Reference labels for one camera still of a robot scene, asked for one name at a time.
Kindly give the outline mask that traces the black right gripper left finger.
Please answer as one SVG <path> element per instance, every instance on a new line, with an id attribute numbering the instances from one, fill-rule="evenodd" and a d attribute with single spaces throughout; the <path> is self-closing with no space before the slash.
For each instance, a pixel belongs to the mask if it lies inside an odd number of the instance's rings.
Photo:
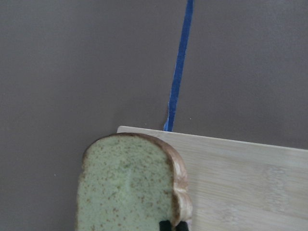
<path id="1" fill-rule="evenodd" d="M 159 222 L 160 231 L 172 231 L 172 226 L 169 220 L 164 220 Z"/>

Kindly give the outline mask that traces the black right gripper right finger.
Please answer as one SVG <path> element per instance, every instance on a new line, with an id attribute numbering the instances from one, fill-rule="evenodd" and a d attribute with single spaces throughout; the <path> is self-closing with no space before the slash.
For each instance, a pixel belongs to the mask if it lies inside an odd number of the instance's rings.
<path id="1" fill-rule="evenodd" d="M 189 231 L 188 223 L 181 221 L 176 227 L 175 231 Z"/>

